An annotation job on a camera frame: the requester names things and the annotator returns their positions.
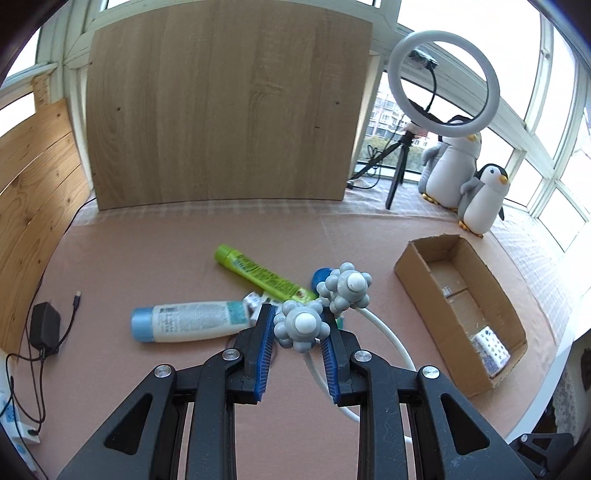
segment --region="white bottle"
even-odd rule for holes
[[[241,301],[200,301],[135,309],[131,334],[138,342],[190,342],[234,335],[249,327]]]

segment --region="open cardboard box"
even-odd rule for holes
[[[408,243],[394,268],[423,317],[456,387],[473,397],[496,387],[527,350],[525,330],[507,295],[459,235]],[[470,338],[489,326],[511,358],[489,378]]]

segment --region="gray molecule model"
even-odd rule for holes
[[[324,339],[330,334],[330,327],[320,318],[322,303],[313,300],[306,305],[294,300],[287,300],[281,312],[275,315],[274,332],[279,345],[283,348],[294,348],[296,352],[305,353],[315,344],[316,339]]]
[[[364,309],[369,305],[368,288],[371,275],[355,270],[352,263],[345,262],[333,270],[324,282],[318,283],[316,290],[324,307],[338,317],[348,308]]]

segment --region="penguin plush toy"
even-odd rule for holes
[[[509,192],[509,180],[503,167],[489,163],[460,187],[462,199],[457,210],[459,225],[482,237],[497,215],[505,220],[503,200]]]
[[[469,120],[461,115],[448,124]],[[460,205],[460,187],[476,172],[476,159],[480,156],[480,133],[469,137],[439,137],[439,143],[423,152],[423,172],[418,191],[425,200],[456,211]]]

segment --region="pink surface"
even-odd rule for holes
[[[55,478],[89,436],[133,388],[160,363],[177,369],[201,364],[223,349],[226,339],[141,344],[131,338],[135,307],[204,300],[236,300],[253,286],[213,259],[228,243],[303,286],[320,267],[352,261],[369,271],[369,308],[400,337],[415,364],[443,362],[423,321],[394,274],[410,239],[464,233],[450,222],[359,215],[281,215],[226,212],[188,218],[109,219],[74,226],[58,246],[37,301],[49,300],[61,313],[62,332],[76,290],[82,302],[69,338],[47,361],[44,391],[47,421],[42,444],[33,449]],[[524,280],[496,239],[465,237],[499,280],[519,314],[529,348],[496,389],[473,398],[500,434],[521,418],[554,358],[547,320]],[[363,348],[402,365],[378,330],[354,312],[345,328]],[[23,343],[21,351],[26,352]],[[316,352],[320,367],[320,357]],[[20,362],[17,393],[34,411],[28,364]],[[315,385],[294,351],[279,351],[261,404],[236,407],[238,477],[356,478],[358,425],[345,418]]]

